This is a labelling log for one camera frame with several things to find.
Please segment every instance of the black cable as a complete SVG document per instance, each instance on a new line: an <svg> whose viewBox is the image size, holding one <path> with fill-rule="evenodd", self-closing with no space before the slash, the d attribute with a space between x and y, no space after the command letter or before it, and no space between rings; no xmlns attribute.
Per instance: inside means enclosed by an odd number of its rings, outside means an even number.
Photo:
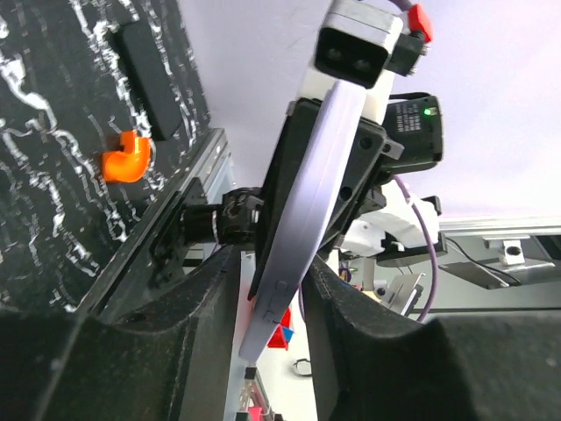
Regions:
<svg viewBox="0 0 561 421"><path fill-rule="evenodd" d="M446 237L446 241L450 241L454 246L456 246L458 248L458 250L465 256L466 259L468 259L471 263L473 263L474 265L477 265L481 268L485 268L491 272L495 272L496 274L499 275L503 275L506 276L507 278L509 278L510 280L515 282L515 285L510 284L511 286L518 286L518 285L522 285L522 282L520 282L520 280L514 276L512 276L511 274L504 272L500 269L497 268L493 268L491 266L488 266L484 263L481 263L479 261L476 261L474 258L472 258L468 253L465 252L465 250L462 248L462 246L460 244L458 244L458 242L455 239L450 239L448 237Z"/></svg>
<svg viewBox="0 0 561 421"><path fill-rule="evenodd" d="M389 100L411 100L411 99L421 99L430 96L427 92L409 92L406 94L392 94L389 96Z"/></svg>
<svg viewBox="0 0 561 421"><path fill-rule="evenodd" d="M311 369L311 361L307 358L300 358L299 360L296 360L296 362L293 364L293 367L295 369L295 373L296 375L298 375L299 377L311 377L312 374L311 373L301 373L300 370L298 369L298 364L301 364L303 362L306 362L310 365L310 369Z"/></svg>

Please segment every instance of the metal frame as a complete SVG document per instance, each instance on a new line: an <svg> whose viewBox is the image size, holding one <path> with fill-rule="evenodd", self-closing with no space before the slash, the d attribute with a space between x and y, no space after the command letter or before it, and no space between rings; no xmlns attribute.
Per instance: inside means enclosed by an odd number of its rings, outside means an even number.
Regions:
<svg viewBox="0 0 561 421"><path fill-rule="evenodd" d="M216 129L209 133L193 159L194 165L184 168L185 174L175 175L175 180L168 183L158 202L148 208L127 242L119 248L117 257L104 269L88 294L82 299L78 306L78 313L99 314L103 311L103 301L107 296L111 296L112 289L117 288L120 277L127 270L127 265L134 259L138 249L146 241L159 219L169 211L168 208L174 204L174 201L178 200L177 195L184 192L195 178L198 178L203 187L207 189L216 178L218 164L223 163L230 155L227 146L223 129Z"/></svg>
<svg viewBox="0 0 561 421"><path fill-rule="evenodd" d="M527 218L454 217L440 218L440 231L449 236L561 235L561 216Z"/></svg>
<svg viewBox="0 0 561 421"><path fill-rule="evenodd" d="M248 410L250 404L260 407L263 412L261 413L261 421L274 421L276 419L269 398L265 392L265 385L259 375L257 367L252 366L245 369L245 386L242 396L240 398L240 409L238 416L249 416Z"/></svg>

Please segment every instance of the white ceiling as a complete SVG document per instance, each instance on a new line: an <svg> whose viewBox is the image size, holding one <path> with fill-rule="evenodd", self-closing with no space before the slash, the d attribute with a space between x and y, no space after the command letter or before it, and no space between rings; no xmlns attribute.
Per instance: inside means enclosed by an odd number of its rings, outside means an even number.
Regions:
<svg viewBox="0 0 561 421"><path fill-rule="evenodd" d="M179 1L212 124L226 129L239 184L260 185L330 0ZM412 190L440 195L447 215L561 215L551 193L561 181L561 2L423 5L435 40L394 91L440 98L445 156L407 178Z"/></svg>

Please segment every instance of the black rubber grip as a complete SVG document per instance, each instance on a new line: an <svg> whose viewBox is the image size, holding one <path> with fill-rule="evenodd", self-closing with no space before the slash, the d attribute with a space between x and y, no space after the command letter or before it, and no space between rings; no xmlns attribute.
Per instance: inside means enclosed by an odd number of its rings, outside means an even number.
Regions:
<svg viewBox="0 0 561 421"><path fill-rule="evenodd" d="M150 25L139 21L123 26L117 32L117 42L131 86L152 125L152 138L171 138L181 125L181 112Z"/></svg>

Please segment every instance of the black and white marbled surface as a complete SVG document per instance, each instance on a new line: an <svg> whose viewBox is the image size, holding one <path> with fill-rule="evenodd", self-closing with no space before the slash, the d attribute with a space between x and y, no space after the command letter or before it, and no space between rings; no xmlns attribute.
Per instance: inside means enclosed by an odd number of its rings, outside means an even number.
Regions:
<svg viewBox="0 0 561 421"><path fill-rule="evenodd" d="M152 144L142 181L108 185L100 155L117 133L151 134L112 35L138 19L152 27L184 126ZM0 304L73 311L208 131L177 4L2 0L0 76Z"/></svg>

